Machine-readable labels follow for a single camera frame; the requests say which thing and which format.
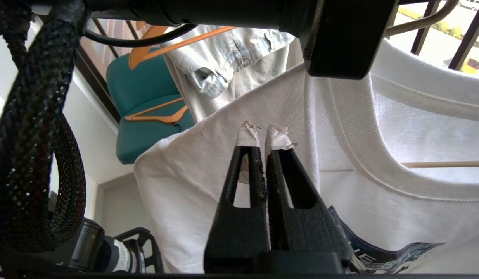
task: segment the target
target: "black cable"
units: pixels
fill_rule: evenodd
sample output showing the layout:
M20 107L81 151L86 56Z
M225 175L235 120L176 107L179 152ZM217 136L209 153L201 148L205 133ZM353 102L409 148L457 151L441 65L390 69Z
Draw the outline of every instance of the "black cable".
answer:
M197 25L194 25L194 24L185 24L177 28L176 30L172 30L169 33L165 33L158 37L141 39L141 40L115 39L115 38L110 38L110 37L96 34L92 32L91 30L85 30L85 37L104 45L116 46L121 48L140 48L140 47L153 46L153 45L168 42L175 38L181 37L182 35L195 29L196 27Z

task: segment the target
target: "white car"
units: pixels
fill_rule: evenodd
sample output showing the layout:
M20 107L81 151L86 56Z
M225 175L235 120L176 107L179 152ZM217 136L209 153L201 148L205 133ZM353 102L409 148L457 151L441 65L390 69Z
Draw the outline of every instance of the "white car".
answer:
M466 7L471 10L479 9L479 0L460 0L458 2L459 6Z

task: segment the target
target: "printed graphic on shirt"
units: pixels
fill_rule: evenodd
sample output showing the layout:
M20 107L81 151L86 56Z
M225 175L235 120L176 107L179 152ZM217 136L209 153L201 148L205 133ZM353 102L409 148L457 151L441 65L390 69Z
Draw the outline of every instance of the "printed graphic on shirt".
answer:
M418 260L433 248L444 243L414 242L398 251L386 251L358 237L339 218L334 207L329 212L337 226L344 232L353 248L350 269L354 273L395 274L406 270L412 262Z

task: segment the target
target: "white t-shirt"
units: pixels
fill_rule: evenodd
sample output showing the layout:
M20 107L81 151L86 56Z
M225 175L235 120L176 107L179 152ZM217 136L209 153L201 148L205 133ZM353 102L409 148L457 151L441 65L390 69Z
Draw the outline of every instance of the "white t-shirt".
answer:
M426 64L386 40L362 81L310 77L299 65L138 158L152 233L172 271L202 272L245 120L261 128L261 141L269 124L289 128L353 246L354 270L479 274L479 168L399 164L479 161L479 79ZM238 185L238 203L247 189Z

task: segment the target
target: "fabric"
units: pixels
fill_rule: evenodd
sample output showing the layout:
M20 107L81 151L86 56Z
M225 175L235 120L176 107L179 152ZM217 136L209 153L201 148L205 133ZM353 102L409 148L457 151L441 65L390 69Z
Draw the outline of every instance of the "fabric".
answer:
M269 124L288 127L353 246L353 272L479 274L479 168L399 163L479 161L479 79L426 64L387 40L361 81L310 77L299 65L138 158L152 233L172 271L202 272L245 120L260 128L260 141ZM247 199L247 189L239 183L236 199Z
M219 26L200 25L167 46ZM236 28L165 55L169 71L195 122L286 70L292 35Z

